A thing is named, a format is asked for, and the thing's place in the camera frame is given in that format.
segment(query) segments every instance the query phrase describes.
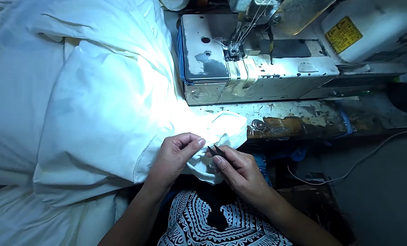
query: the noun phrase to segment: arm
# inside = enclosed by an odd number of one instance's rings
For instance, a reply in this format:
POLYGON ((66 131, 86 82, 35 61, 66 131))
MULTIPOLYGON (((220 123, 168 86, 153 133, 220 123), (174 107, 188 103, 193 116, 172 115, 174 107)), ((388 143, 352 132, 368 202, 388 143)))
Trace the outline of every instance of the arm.
POLYGON ((167 137, 149 171, 146 182, 99 246, 145 245, 159 207, 186 162, 205 144, 192 133, 167 137))
POLYGON ((220 149, 232 165, 220 156, 214 156, 213 161, 228 185, 246 202, 266 215, 289 240, 302 246, 342 246, 330 233, 269 187, 252 155, 229 146, 221 146, 220 149))

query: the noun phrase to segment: white cloth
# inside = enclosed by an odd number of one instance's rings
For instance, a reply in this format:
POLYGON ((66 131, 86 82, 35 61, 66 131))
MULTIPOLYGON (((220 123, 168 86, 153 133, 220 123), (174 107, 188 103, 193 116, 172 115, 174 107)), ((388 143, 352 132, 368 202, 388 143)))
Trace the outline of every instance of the white cloth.
MULTIPOLYGON (((124 207, 97 196, 144 182, 165 137, 245 141, 244 117, 191 113, 174 57, 157 1, 23 0, 0 13, 0 245, 94 245, 124 207)), ((220 182, 197 156, 184 172, 220 182)))
MULTIPOLYGON (((82 40, 60 72, 44 123, 34 187, 48 203, 65 205, 117 189, 111 176, 143 182, 168 136, 194 132, 233 147, 246 140, 244 117, 222 112, 198 118, 191 112, 178 92, 171 40, 161 35, 168 30, 150 20, 162 16, 159 3, 143 3, 56 1, 33 26, 55 40, 82 40), (80 185, 91 188, 64 189, 80 185)), ((221 182, 204 161, 190 160, 185 173, 221 182)))
POLYGON ((187 6, 190 0, 160 0, 161 4, 171 11, 179 11, 187 6))
POLYGON ((97 245, 123 205, 124 199, 104 194, 57 208, 41 202, 31 187, 6 186, 0 189, 0 245, 97 245))

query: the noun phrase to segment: worn table surface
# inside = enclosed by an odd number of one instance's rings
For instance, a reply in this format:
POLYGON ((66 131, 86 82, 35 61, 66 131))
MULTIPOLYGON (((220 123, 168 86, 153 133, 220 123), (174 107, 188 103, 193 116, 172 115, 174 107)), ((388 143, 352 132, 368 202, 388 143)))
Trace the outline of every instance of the worn table surface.
POLYGON ((192 106, 197 115, 231 111, 248 119, 248 138, 330 139, 347 132, 342 112, 348 115, 355 136, 388 134, 407 128, 407 113, 396 109, 385 94, 359 100, 312 100, 192 106), (252 125, 265 123, 264 130, 252 125))

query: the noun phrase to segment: yellow label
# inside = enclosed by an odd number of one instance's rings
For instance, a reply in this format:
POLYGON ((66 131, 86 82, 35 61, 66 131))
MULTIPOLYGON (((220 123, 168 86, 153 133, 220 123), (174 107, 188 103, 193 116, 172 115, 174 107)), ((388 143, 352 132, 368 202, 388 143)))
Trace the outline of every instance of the yellow label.
POLYGON ((363 37, 348 16, 343 17, 325 36, 327 36, 328 41, 337 53, 346 50, 363 37))

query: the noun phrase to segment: sewing machine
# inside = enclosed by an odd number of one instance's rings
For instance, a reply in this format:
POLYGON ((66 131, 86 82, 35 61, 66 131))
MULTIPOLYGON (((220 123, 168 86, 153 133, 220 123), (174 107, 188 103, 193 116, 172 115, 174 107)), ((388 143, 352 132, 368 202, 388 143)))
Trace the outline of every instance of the sewing machine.
POLYGON ((369 94, 407 73, 407 0, 231 0, 185 14, 189 105, 369 94))

